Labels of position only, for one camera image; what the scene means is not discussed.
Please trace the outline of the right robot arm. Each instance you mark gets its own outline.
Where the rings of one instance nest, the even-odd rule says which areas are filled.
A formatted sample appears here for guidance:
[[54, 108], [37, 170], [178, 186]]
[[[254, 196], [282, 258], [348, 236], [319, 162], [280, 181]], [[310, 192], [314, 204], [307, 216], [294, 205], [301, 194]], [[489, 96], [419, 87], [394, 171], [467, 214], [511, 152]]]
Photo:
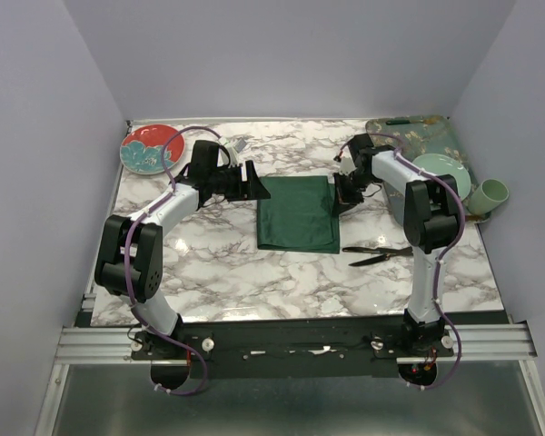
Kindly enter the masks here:
[[[445, 257], [464, 233], [465, 212], [455, 178], [435, 175], [402, 156], [403, 140], [376, 146], [372, 134], [357, 134], [341, 147], [335, 160], [340, 170], [333, 175], [334, 204], [338, 216], [363, 202], [371, 183], [386, 183], [403, 194], [403, 231], [413, 255], [411, 297], [403, 314], [401, 348], [412, 356], [423, 354], [441, 340], [445, 319], [441, 297]], [[343, 150], [349, 151], [352, 169], [344, 168]]]

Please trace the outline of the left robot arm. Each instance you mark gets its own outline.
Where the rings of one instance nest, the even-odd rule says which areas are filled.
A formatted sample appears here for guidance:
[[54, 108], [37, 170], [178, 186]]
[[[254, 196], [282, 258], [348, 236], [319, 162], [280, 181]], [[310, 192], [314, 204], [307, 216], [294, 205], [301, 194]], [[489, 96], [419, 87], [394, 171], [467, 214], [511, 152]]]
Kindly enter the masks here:
[[177, 175], [167, 175], [166, 190], [143, 209], [106, 219], [94, 281], [121, 298], [154, 335], [153, 349], [172, 359], [183, 348], [183, 336], [177, 331], [182, 318], [160, 291], [164, 237], [215, 195], [229, 203], [266, 200], [271, 195], [253, 161], [239, 163], [235, 150], [219, 142], [196, 141], [191, 161]]

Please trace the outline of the dark green cloth napkin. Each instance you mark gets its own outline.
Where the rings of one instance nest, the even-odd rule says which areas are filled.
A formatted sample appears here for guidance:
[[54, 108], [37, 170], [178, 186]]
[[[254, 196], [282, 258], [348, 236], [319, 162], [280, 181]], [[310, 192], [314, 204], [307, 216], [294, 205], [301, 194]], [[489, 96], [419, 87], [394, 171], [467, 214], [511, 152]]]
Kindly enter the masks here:
[[332, 211], [334, 187], [326, 176], [269, 176], [262, 183], [271, 197], [257, 202], [258, 249], [340, 251], [339, 218]]

